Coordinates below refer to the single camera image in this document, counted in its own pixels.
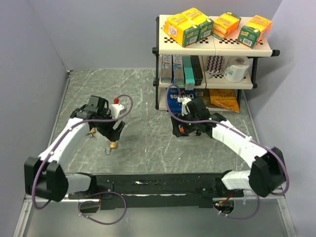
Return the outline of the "orange black padlock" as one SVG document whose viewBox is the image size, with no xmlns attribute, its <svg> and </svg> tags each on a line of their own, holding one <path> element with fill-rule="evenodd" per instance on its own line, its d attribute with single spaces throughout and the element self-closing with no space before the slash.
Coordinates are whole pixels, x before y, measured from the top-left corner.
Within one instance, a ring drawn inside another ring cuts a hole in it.
<svg viewBox="0 0 316 237">
<path fill-rule="evenodd" d="M 185 130 L 184 130 L 184 128 L 183 128 L 183 126 L 178 126 L 178 128 L 179 128 L 179 132 L 181 133 L 181 134 L 185 134 Z"/>
</svg>

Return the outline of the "small brass padlock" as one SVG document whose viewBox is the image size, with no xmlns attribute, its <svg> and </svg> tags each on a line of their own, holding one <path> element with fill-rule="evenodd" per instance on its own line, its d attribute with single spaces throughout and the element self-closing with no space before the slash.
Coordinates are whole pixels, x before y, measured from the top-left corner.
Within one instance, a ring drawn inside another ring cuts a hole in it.
<svg viewBox="0 0 316 237">
<path fill-rule="evenodd" d="M 117 142 L 111 142 L 108 148 L 105 148 L 104 152 L 105 155 L 110 155 L 113 149 L 116 149 L 118 147 Z"/>
</svg>

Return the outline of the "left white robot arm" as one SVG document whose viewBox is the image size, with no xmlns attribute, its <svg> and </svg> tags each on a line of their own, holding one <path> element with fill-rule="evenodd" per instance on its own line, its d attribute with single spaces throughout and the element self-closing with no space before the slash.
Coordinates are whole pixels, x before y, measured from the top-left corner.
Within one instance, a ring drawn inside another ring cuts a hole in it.
<svg viewBox="0 0 316 237">
<path fill-rule="evenodd" d="M 61 201 L 65 195 L 81 193 L 85 198 L 96 196 L 96 176 L 87 173 L 67 175 L 66 160 L 80 141 L 92 130 L 106 137 L 111 143 L 119 140 L 125 126 L 122 118 L 127 109 L 115 98 L 112 104 L 99 96 L 90 96 L 87 104 L 75 109 L 57 138 L 37 157 L 24 163 L 26 194 L 49 201 Z"/>
</svg>

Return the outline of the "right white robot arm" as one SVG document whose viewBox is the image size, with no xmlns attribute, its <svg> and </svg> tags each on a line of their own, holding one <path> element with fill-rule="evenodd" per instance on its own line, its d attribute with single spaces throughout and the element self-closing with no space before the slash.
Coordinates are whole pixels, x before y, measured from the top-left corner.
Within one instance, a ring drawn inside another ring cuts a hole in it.
<svg viewBox="0 0 316 237">
<path fill-rule="evenodd" d="M 218 195 L 226 197 L 233 190 L 251 190 L 264 198 L 286 183 L 287 174 L 280 149 L 263 147 L 237 130 L 221 114 L 211 114 L 200 98 L 180 97 L 177 102 L 181 112 L 171 115 L 172 133 L 176 137 L 205 133 L 222 142 L 249 166 L 246 171 L 224 172 L 215 186 Z"/>
</svg>

